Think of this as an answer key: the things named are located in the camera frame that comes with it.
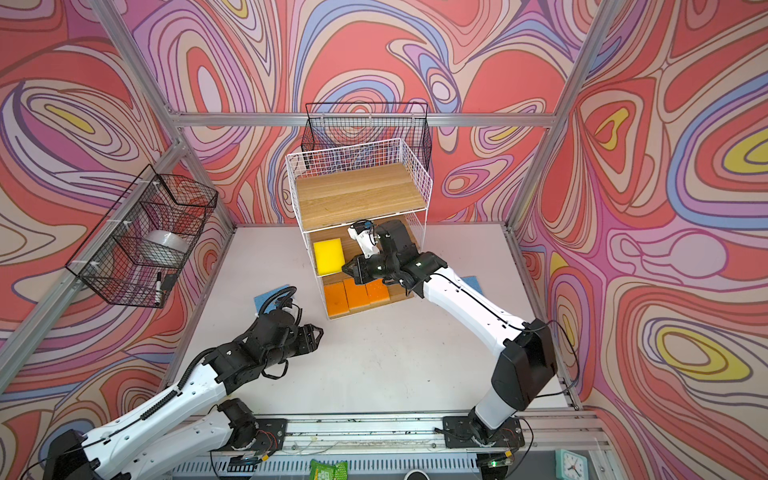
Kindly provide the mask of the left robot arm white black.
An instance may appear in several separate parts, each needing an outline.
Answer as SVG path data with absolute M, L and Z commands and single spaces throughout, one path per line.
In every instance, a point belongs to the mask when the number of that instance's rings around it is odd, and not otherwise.
M 275 369 L 314 352 L 323 336 L 303 323 L 296 292 L 273 291 L 243 333 L 201 351 L 176 383 L 141 406 L 86 433 L 56 437 L 39 463 L 44 478 L 156 479 L 204 452 L 253 449 L 261 429 L 235 392 L 260 378 L 283 378 Z

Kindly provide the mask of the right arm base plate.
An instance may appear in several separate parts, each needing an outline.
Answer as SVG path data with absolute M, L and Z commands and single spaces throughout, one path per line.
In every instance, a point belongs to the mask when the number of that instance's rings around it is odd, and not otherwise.
M 449 449 L 504 448 L 515 452 L 526 444 L 520 420 L 508 417 L 491 429 L 473 415 L 444 416 L 442 426 L 434 429 Z

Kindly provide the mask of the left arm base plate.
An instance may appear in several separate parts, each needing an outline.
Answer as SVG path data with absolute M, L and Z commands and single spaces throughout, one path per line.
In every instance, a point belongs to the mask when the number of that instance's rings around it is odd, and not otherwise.
M 275 453 L 283 449 L 287 426 L 286 418 L 257 418 L 241 422 L 232 428 L 232 435 L 222 449 Z

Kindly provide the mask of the orange sponge with pale back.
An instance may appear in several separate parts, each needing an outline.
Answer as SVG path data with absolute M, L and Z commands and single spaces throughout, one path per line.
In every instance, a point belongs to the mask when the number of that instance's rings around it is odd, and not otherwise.
M 346 289 L 343 282 L 325 285 L 324 298 L 329 318 L 343 316 L 350 312 Z

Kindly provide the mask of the yellow sponge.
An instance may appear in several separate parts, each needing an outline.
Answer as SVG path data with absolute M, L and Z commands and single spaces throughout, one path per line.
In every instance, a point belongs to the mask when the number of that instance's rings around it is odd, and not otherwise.
M 346 263 L 340 238 L 314 242 L 313 252 L 319 276 L 339 273 Z

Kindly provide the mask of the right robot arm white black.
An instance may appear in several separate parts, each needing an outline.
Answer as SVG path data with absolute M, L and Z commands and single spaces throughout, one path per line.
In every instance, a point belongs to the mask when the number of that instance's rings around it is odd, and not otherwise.
M 503 310 L 469 286 L 441 257 L 419 250 L 399 220 L 378 225 L 358 220 L 347 232 L 361 253 L 342 272 L 357 285 L 380 280 L 402 287 L 451 314 L 497 357 L 490 390 L 467 415 L 471 439 L 489 442 L 556 376 L 552 321 L 528 322 Z

